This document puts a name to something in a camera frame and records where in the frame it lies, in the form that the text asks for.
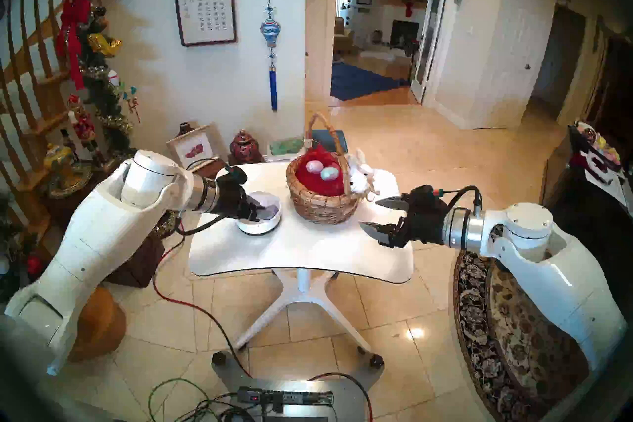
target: blue egg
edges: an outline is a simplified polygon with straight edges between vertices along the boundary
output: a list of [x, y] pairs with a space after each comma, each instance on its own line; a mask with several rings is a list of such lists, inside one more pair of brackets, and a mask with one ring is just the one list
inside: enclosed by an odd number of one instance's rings
[[339, 176], [339, 169], [333, 166], [326, 166], [321, 170], [321, 178], [323, 180], [336, 180]]

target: table leg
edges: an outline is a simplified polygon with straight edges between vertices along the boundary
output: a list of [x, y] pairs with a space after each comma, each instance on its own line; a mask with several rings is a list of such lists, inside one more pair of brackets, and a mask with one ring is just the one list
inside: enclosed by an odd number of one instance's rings
[[260, 330], [269, 324], [274, 317], [286, 306], [292, 303], [314, 303], [318, 304], [328, 314], [341, 325], [354, 339], [354, 341], [365, 351], [372, 349], [367, 341], [358, 333], [356, 328], [343, 316], [343, 313], [330, 301], [325, 293], [325, 286], [330, 281], [335, 272], [324, 271], [314, 280], [310, 279], [309, 269], [297, 269], [297, 277], [289, 275], [285, 269], [273, 269], [277, 278], [282, 282], [284, 290], [275, 302], [246, 330], [238, 339], [235, 347], [240, 349], [251, 340]]

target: red ribbon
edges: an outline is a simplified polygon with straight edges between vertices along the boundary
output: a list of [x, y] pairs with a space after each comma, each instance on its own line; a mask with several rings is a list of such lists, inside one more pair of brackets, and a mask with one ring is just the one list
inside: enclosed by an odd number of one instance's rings
[[88, 23], [90, 1], [64, 0], [61, 12], [61, 30], [57, 36], [55, 49], [58, 56], [64, 57], [65, 37], [68, 36], [68, 58], [70, 61], [70, 77], [75, 82], [77, 90], [84, 87], [84, 78], [79, 70], [78, 56], [81, 55], [81, 43], [77, 38], [77, 23]]

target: patterned rug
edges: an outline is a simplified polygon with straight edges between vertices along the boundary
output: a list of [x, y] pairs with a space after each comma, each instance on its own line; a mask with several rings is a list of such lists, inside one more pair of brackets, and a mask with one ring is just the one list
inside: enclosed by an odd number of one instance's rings
[[455, 324], [475, 389], [498, 421], [537, 421], [589, 374], [586, 358], [495, 259], [462, 252]]

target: door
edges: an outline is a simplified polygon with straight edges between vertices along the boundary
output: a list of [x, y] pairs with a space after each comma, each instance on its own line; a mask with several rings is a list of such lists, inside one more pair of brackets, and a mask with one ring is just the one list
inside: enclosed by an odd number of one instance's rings
[[564, 6], [556, 6], [545, 57], [532, 97], [539, 99], [556, 119], [573, 80], [585, 35], [585, 18]]
[[416, 55], [417, 63], [412, 73], [413, 79], [411, 80], [411, 91], [419, 103], [422, 103], [429, 83], [437, 39], [439, 39], [439, 31], [442, 26], [445, 2], [446, 0], [427, 1], [427, 12], [424, 17], [422, 35], [419, 36], [420, 47]]

